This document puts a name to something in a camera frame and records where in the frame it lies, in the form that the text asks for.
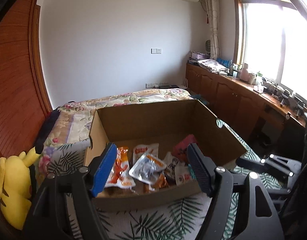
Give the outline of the blue foil snack packet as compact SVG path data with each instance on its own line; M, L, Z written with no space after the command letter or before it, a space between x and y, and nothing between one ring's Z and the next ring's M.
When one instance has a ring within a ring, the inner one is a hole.
M190 174L190 177L192 178L192 180L196 179L194 170L193 170L193 168L190 164L188 165L188 171L189 171L189 174Z

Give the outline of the red brown snack bag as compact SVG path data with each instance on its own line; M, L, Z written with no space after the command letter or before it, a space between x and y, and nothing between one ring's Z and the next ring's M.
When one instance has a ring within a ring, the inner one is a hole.
M182 141L173 147L172 155L179 161L188 164L187 148L190 144L194 143L197 143L195 136L193 134L187 135Z

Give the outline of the silver orange snack pouch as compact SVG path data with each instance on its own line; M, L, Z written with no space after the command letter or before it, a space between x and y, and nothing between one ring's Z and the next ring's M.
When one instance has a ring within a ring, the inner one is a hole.
M144 153L132 166L128 174L143 183L153 185L166 168L167 165L164 161L152 154Z

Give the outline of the orange white snack bag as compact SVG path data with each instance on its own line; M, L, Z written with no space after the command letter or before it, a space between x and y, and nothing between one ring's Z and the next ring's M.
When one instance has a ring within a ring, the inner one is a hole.
M149 153L151 155L154 155L155 157L158 157L158 150L159 149L159 143L154 143L150 145L137 145L133 149L133 154L132 154L132 164L134 165L137 160L144 154L144 153Z

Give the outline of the white red label snack bag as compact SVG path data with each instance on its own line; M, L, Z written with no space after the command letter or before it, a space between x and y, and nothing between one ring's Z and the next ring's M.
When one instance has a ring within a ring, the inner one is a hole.
M183 185L194 179L189 166L174 157L171 152L166 154L163 161L167 165L166 169L164 170L166 177L177 186Z

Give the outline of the red orange snack bag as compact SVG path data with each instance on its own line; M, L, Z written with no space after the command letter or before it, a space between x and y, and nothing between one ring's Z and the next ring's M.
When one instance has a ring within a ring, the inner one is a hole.
M118 187L131 189L136 186L134 179L129 175L128 147L117 148L117 156L109 173L105 188Z

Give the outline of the wooden sideboard cabinet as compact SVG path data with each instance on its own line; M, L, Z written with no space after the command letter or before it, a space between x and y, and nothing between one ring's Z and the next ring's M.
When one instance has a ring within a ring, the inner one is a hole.
M202 67L186 66L188 88L200 94L209 108L229 124L250 146L273 146L278 152L302 149L305 122L291 107L266 93L258 94L239 79L211 73Z

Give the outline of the floral quilt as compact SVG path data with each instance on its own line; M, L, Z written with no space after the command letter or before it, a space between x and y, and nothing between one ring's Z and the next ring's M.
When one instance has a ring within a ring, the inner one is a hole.
M146 89L106 98L67 103L43 124L35 151L35 179L41 186L54 172L65 176L89 165L107 143L160 136L163 120L181 121L195 100L184 89Z

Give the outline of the brown cardboard box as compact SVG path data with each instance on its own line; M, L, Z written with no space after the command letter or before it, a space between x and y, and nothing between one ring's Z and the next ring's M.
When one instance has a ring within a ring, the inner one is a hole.
M217 125L217 116L214 115L204 104L195 100L194 106L190 107L189 113L181 121L171 121L168 116L159 118L168 124L172 132L167 132L159 127L160 136L137 138L132 141L119 141L118 147L126 146L130 150L139 144L159 143L159 158L172 151L173 147L182 141L187 135L193 134L198 142L201 152L210 157L218 166L224 166L246 153L245 147L234 136L229 128ZM93 199L93 204L109 212L141 210L160 206L181 198L186 198L200 193L198 182L193 180L180 186L170 186L153 193L122 193L114 191L102 192Z

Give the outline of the yellow Pikachu plush toy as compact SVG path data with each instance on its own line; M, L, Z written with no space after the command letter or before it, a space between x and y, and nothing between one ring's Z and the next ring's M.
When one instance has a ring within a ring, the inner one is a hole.
M40 157L35 148L0 158L0 209L8 223L22 230L31 207L29 167Z

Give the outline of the wooden wardrobe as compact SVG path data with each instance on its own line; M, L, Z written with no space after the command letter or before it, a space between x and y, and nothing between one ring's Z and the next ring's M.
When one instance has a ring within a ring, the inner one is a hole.
M41 66L37 0L0 0L0 157L27 151L52 111Z

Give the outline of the folded cloth on sideboard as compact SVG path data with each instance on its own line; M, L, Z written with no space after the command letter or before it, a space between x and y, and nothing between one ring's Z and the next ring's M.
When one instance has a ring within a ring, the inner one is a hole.
M225 75L229 73L229 69L223 66L222 64L218 63L218 61L215 61L213 59L204 59L199 60L198 65L205 70L209 71L210 73L215 73L219 75Z

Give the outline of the white wall socket strip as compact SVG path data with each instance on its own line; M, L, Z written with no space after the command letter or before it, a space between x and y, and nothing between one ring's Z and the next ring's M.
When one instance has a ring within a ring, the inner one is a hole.
M168 86L169 84L166 82L156 82L156 83L146 83L145 88L146 89L154 89L159 88L161 86Z

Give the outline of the white wall switch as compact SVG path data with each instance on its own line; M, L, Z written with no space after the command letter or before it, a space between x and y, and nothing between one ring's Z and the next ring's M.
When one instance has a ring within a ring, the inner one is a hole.
M152 48L151 49L151 54L161 54L162 50L158 48Z

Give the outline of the window with wooden frame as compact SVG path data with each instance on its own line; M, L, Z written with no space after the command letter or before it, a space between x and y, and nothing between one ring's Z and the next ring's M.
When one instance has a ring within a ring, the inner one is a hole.
M234 0L234 58L307 104L307 19L290 0Z

